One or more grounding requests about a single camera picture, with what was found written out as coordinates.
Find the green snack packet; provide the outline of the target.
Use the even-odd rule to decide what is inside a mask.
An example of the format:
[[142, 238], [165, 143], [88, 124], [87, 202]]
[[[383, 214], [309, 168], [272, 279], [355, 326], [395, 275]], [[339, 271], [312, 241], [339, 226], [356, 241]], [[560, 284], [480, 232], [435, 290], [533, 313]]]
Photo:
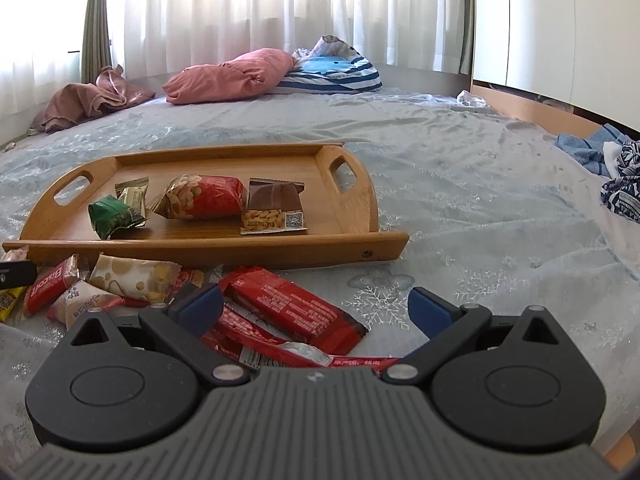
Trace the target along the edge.
[[101, 240], [109, 240], [118, 230], [145, 226], [145, 218], [116, 197], [107, 195], [88, 206], [90, 223]]

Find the white sheer curtain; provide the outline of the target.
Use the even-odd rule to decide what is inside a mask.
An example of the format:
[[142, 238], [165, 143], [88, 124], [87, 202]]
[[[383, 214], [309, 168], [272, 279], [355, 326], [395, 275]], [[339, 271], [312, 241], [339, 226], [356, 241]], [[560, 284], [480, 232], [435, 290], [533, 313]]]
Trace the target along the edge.
[[[87, 0], [1, 0], [1, 111], [80, 81]], [[112, 64], [131, 79], [339, 36], [371, 61], [459, 73], [463, 0], [106, 0]]]

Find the yellow snack packet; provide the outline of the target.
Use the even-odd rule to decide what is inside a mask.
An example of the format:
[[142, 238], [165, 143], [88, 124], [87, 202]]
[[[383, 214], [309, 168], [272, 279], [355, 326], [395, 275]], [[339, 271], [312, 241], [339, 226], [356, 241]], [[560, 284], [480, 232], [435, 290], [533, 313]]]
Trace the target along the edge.
[[0, 322], [12, 322], [24, 318], [24, 296], [28, 286], [2, 290], [0, 294]]

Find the gold snack packet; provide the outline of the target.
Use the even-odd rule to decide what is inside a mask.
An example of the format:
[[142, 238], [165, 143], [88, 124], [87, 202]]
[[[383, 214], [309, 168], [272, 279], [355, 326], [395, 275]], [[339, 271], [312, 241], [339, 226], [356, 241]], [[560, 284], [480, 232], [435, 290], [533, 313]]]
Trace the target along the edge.
[[119, 182], [115, 184], [116, 198], [145, 219], [148, 188], [149, 179], [147, 177]]

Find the white nougat snack packet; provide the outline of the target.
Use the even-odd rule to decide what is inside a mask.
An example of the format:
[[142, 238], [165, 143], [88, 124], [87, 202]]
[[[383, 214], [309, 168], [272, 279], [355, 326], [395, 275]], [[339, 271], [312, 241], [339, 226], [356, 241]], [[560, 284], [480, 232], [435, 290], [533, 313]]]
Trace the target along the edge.
[[171, 261], [141, 260], [101, 254], [89, 283], [119, 296], [163, 304], [181, 266]]

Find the right green drape curtain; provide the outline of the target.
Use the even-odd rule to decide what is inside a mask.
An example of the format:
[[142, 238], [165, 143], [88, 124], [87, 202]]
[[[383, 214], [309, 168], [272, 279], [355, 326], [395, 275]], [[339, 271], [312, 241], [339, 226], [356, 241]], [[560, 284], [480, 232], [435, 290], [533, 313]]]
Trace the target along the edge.
[[459, 73], [472, 75], [475, 39], [475, 0], [463, 0], [463, 29]]

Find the long red snack wrapper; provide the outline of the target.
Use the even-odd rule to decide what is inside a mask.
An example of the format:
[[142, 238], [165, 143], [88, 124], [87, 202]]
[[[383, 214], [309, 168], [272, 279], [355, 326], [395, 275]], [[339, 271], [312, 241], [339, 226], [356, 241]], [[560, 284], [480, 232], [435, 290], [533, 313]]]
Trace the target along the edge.
[[209, 348], [251, 370], [263, 366], [298, 368], [340, 368], [366, 366], [380, 374], [396, 364], [398, 358], [373, 356], [331, 356], [320, 349], [280, 338], [248, 318], [224, 306], [220, 319], [202, 337]]

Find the white pink snack packet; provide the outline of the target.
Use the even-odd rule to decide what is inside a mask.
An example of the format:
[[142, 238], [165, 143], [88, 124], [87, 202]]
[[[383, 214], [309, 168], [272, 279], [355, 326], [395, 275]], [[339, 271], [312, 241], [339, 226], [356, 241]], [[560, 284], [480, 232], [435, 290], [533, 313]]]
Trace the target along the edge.
[[68, 330], [82, 314], [90, 309], [108, 310], [122, 306], [124, 300], [124, 297], [97, 288], [85, 281], [79, 281], [55, 300], [48, 309], [47, 318], [58, 321]]

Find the wooden bed frame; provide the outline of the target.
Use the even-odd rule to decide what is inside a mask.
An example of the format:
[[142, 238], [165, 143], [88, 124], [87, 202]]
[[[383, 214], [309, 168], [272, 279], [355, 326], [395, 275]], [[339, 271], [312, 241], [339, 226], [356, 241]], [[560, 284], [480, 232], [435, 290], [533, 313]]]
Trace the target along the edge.
[[548, 133], [567, 133], [578, 138], [588, 138], [600, 128], [596, 122], [573, 113], [501, 90], [472, 84], [471, 92], [481, 96], [497, 112], [541, 126]]

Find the light blue bedspread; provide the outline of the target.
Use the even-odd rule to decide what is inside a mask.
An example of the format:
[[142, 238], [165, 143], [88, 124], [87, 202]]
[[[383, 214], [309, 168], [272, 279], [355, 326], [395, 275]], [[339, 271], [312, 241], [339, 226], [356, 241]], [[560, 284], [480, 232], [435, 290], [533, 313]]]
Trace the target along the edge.
[[414, 286], [499, 313], [549, 309], [605, 385], [608, 452], [639, 416], [639, 228], [605, 208], [601, 180], [544, 130], [452, 99], [384, 90], [173, 106], [155, 100], [26, 139], [1, 155], [1, 235], [17, 236], [59, 177], [122, 153], [217, 144], [341, 142], [366, 166], [392, 262], [288, 272], [369, 329], [361, 353], [402, 356]]

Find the red chocolate bar wrapper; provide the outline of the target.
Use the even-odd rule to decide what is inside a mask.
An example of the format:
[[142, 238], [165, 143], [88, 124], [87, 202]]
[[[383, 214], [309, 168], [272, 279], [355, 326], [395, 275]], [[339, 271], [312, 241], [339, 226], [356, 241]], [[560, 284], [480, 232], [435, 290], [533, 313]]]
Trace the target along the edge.
[[346, 356], [368, 332], [339, 307], [259, 266], [236, 269], [219, 286], [280, 332], [329, 354]]

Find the white crumpled plastic bag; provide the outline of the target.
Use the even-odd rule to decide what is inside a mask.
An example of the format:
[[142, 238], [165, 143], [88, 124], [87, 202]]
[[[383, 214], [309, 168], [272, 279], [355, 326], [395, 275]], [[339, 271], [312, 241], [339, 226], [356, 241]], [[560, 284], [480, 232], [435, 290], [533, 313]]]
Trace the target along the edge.
[[484, 108], [488, 107], [486, 100], [482, 96], [469, 92], [468, 90], [462, 90], [456, 97], [457, 103], [460, 106]]

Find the small red snack packet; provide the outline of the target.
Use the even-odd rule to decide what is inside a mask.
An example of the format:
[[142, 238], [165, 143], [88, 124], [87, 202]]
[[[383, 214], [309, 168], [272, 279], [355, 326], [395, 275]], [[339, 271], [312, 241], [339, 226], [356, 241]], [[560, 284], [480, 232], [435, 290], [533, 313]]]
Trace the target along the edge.
[[37, 278], [23, 302], [23, 314], [32, 316], [51, 304], [79, 280], [78, 255], [73, 254], [54, 269]]

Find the mauve crumpled blanket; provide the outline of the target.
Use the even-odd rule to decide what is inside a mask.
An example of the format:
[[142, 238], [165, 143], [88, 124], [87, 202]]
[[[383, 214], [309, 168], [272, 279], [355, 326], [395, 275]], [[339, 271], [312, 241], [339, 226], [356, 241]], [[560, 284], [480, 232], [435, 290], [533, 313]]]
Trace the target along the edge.
[[65, 130], [154, 98], [152, 90], [126, 81], [122, 66], [106, 66], [92, 84], [71, 82], [55, 92], [35, 116], [29, 130], [36, 133]]

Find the green drape curtain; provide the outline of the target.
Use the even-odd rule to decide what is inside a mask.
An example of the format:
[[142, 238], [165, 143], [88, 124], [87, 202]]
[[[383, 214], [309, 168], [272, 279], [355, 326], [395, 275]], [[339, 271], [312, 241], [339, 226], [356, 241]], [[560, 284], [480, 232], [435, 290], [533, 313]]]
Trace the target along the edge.
[[475, 39], [475, 0], [463, 0], [463, 29], [459, 73], [472, 75]]
[[80, 50], [80, 80], [93, 84], [104, 67], [112, 65], [106, 0], [87, 0]]

